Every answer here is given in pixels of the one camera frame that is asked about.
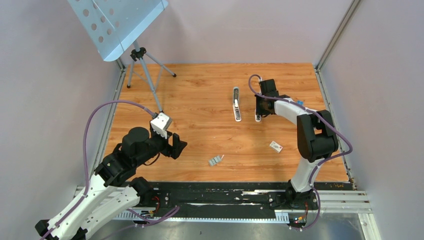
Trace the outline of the white stapler tray piece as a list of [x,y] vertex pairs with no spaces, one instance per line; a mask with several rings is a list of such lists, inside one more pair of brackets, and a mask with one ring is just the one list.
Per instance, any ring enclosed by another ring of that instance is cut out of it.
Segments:
[[261,116],[261,115],[259,115],[259,114],[256,114],[256,115],[255,115],[255,121],[256,121],[256,122],[261,122],[261,120],[262,120],[262,116]]

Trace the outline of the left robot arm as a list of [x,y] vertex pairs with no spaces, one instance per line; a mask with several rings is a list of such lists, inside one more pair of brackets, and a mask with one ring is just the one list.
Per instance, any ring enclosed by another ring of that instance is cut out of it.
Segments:
[[153,187],[143,177],[134,178],[122,192],[107,202],[111,193],[135,175],[136,169],[151,158],[162,154],[177,159],[187,142],[172,134],[172,144],[166,137],[143,127],[132,128],[95,169],[89,186],[80,198],[52,219],[40,220],[35,229],[43,240],[88,240],[110,220],[128,208],[149,206]]

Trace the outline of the small white staple box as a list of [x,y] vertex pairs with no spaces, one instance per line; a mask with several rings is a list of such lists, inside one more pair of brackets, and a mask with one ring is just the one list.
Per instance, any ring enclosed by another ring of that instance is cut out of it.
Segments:
[[276,151],[277,153],[280,153],[282,151],[282,149],[283,149],[283,147],[280,144],[278,144],[277,142],[275,142],[275,141],[272,141],[269,144],[269,147],[271,149],[273,149],[274,151]]

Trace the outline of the white staple tray with staples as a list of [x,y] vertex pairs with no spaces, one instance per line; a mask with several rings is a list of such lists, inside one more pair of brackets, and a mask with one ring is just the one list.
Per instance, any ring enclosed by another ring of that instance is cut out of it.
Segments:
[[208,164],[210,167],[213,167],[215,165],[217,165],[218,163],[220,163],[222,161],[222,157],[217,155],[211,159],[208,160]]

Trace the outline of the light blue white stapler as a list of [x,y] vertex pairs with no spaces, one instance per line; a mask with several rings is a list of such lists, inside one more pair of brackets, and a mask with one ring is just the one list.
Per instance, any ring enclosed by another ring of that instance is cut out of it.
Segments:
[[239,93],[240,93],[240,89],[237,86],[234,87],[232,107],[233,107],[234,119],[236,122],[240,122],[242,120],[240,106],[239,106]]

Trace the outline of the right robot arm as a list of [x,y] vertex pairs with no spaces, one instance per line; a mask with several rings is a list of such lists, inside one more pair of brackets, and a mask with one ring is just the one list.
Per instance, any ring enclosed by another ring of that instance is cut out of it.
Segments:
[[260,91],[255,95],[255,121],[269,115],[285,118],[296,126],[297,149],[301,156],[296,173],[285,191],[286,204],[298,209],[312,194],[312,186],[321,168],[339,147],[329,111],[316,111],[280,95],[274,79],[258,81]]

